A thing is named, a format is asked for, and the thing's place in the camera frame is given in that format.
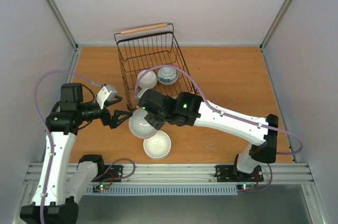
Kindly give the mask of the blue floral porcelain bowl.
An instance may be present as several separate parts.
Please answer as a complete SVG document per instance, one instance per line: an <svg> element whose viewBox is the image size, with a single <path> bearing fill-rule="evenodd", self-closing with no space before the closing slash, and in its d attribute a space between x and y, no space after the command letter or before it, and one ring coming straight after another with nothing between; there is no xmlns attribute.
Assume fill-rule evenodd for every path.
<svg viewBox="0 0 338 224"><path fill-rule="evenodd" d="M178 77L177 70L170 67L162 67L157 72L157 80L163 85L174 84Z"/></svg>

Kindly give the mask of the grey scale pattern bowl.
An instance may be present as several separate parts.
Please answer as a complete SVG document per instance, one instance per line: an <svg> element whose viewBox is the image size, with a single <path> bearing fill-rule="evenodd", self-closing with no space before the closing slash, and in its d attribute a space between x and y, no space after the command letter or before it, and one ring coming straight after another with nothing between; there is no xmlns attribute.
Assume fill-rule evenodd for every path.
<svg viewBox="0 0 338 224"><path fill-rule="evenodd" d="M144 109L136 109L129 119L129 130L137 138L147 139L157 133L157 130L145 120L147 114Z"/></svg>

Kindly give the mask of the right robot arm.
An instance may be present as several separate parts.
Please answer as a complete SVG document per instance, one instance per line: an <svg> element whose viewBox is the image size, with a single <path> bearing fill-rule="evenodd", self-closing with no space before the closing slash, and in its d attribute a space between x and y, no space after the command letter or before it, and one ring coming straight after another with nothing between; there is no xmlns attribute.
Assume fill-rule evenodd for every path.
<svg viewBox="0 0 338 224"><path fill-rule="evenodd" d="M203 100L201 96L182 92L176 98L154 89L137 95L137 104L147 112L145 120L159 130L164 124L198 126L219 130L246 140L249 145L234 161L233 173L244 180L262 163L275 163L279 118L252 117Z"/></svg>

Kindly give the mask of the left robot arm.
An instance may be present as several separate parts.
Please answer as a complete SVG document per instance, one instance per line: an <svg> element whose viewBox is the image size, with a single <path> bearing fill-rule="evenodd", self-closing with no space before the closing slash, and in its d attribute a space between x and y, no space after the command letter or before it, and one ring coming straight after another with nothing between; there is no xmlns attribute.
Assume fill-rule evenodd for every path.
<svg viewBox="0 0 338 224"><path fill-rule="evenodd" d="M40 180L32 202L21 207L25 223L76 223L79 202L90 182L106 176L103 157L84 155L72 178L67 181L70 154L82 123L101 120L104 126L117 128L132 116L131 112L108 107L122 101L115 87L102 85L92 101L83 100L81 83L61 86L60 100L45 120L46 150Z"/></svg>

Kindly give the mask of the plain white bowl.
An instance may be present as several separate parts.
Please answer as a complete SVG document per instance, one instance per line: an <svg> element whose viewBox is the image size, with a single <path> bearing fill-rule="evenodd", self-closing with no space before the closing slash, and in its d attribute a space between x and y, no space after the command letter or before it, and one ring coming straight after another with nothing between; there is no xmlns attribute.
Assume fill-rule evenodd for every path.
<svg viewBox="0 0 338 224"><path fill-rule="evenodd" d="M142 89L147 88L151 89L154 88L157 85L157 76L154 71L149 71L147 74L145 74L139 81L138 86Z"/></svg>

